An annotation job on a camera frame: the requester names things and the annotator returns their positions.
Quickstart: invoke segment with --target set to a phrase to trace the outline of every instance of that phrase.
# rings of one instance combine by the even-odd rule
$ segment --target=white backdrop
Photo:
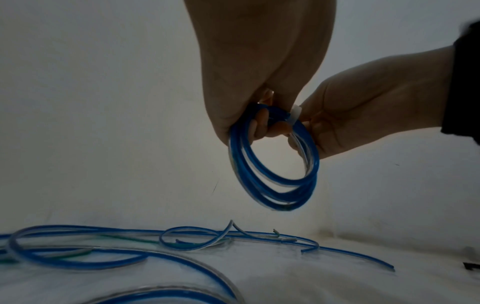
[[[451,44],[480,2],[339,1],[328,76]],[[480,155],[437,129],[394,135],[322,162],[311,201],[267,210],[235,178],[202,100],[181,1],[0,3],[0,230],[47,223],[226,226],[333,232],[423,249],[480,246]],[[298,176],[285,138],[254,145]]]

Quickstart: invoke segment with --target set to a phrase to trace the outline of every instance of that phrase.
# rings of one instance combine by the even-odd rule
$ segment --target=hand
[[[300,120],[326,158],[392,133],[442,124],[452,47],[387,57],[325,80],[301,105]],[[290,145],[297,149],[294,141]]]
[[[248,103],[268,100],[290,111],[327,51],[335,0],[185,0],[200,46],[205,107],[218,137]],[[250,125],[259,139],[290,132],[286,123],[268,130],[268,111]]]

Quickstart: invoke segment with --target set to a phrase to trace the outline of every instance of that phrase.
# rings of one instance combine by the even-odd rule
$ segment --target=black object
[[[466,270],[480,269],[479,264],[463,262]]]
[[[480,21],[455,41],[450,90],[441,132],[471,136],[480,145]]]

